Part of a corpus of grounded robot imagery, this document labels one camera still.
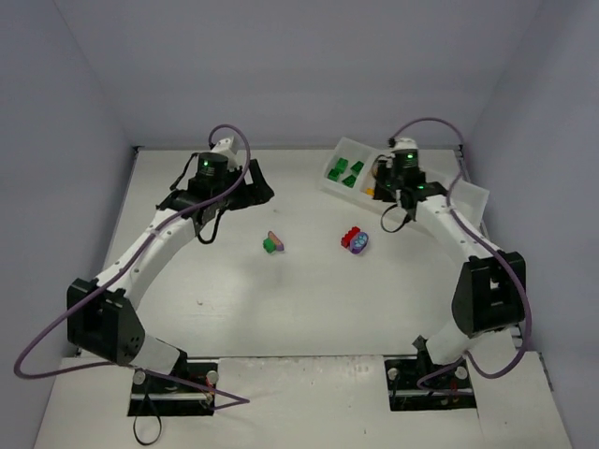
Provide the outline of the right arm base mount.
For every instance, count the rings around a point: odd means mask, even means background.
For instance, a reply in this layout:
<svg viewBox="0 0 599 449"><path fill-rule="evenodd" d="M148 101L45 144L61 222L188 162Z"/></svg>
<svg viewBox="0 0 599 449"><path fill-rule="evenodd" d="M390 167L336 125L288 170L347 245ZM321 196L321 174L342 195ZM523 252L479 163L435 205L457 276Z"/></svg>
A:
<svg viewBox="0 0 599 449"><path fill-rule="evenodd" d="M476 399L466 362L448 367L420 356L384 359L388 405L392 412L474 410Z"/></svg>

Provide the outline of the green half-round lego brick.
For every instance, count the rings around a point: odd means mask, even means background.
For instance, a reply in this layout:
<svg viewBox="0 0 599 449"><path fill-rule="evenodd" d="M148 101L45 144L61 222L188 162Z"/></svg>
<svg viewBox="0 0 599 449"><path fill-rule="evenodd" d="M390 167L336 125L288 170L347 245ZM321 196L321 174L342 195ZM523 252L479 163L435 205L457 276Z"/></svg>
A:
<svg viewBox="0 0 599 449"><path fill-rule="evenodd" d="M276 251L276 244L270 238L264 239L262 246L267 253L274 253Z"/></svg>

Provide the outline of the purple paw print lego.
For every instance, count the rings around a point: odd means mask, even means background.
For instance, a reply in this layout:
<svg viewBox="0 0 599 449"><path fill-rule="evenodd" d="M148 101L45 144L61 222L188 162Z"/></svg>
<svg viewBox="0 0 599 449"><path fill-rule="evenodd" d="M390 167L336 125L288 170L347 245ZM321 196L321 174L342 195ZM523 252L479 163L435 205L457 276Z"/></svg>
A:
<svg viewBox="0 0 599 449"><path fill-rule="evenodd" d="M349 251L352 254L360 254L364 251L369 243L369 235L366 232L358 231L355 236L350 239Z"/></svg>

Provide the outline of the red lego brick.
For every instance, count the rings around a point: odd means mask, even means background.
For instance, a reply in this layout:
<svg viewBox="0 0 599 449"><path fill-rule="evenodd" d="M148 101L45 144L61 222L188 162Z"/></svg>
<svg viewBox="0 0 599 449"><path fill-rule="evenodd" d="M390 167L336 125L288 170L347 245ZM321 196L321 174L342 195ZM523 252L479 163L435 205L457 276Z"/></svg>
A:
<svg viewBox="0 0 599 449"><path fill-rule="evenodd" d="M358 226L353 226L350 228L341 238L341 246L344 248L348 248L350 246L351 240L361 231Z"/></svg>

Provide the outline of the purple butterfly lego brick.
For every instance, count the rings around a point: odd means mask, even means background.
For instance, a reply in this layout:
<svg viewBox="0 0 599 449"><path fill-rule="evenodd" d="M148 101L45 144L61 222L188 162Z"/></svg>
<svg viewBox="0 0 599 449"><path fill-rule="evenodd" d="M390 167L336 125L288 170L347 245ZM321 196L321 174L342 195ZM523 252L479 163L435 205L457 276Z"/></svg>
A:
<svg viewBox="0 0 599 449"><path fill-rule="evenodd" d="M268 238L274 243L275 250L277 252L283 252L285 250L285 246L284 246L283 242L281 241L280 238L278 238L276 236L276 234L273 231L268 232Z"/></svg>

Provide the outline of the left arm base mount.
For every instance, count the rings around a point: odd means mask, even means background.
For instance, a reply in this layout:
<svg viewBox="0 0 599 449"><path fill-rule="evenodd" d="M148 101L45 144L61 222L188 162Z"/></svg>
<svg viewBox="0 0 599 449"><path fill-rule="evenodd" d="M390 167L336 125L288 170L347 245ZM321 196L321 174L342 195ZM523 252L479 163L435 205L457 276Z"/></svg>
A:
<svg viewBox="0 0 599 449"><path fill-rule="evenodd" d="M219 373L216 359L191 359L187 379L204 386L216 386ZM127 415L160 417L213 416L214 394L186 384L147 375L135 369Z"/></svg>

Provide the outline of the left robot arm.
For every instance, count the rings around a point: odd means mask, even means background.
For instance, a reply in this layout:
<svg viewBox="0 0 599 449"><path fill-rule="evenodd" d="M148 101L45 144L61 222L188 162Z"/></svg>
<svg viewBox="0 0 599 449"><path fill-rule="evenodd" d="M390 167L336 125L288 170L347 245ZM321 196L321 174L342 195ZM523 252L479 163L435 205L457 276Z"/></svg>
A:
<svg viewBox="0 0 599 449"><path fill-rule="evenodd" d="M274 192L256 159L231 168L218 152L200 152L196 174L180 189L171 186L151 223L127 251L90 281L67 289L67 339L119 366L182 377L187 353L149 334L137 314L145 293L174 255L200 237L206 224L218 226L227 211L269 202Z"/></svg>

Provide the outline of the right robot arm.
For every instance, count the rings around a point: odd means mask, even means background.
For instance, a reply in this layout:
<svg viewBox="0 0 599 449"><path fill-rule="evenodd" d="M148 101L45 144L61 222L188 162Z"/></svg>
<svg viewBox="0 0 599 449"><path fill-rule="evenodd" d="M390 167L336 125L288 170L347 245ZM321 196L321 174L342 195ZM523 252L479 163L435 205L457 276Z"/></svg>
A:
<svg viewBox="0 0 599 449"><path fill-rule="evenodd" d="M412 139L397 140L390 155L376 161L374 179L373 198L394 201L403 222L430 233L460 270L450 318L425 341L432 364L449 365L483 335L530 320L523 257L504 252L466 220L451 203L451 190L427 178Z"/></svg>

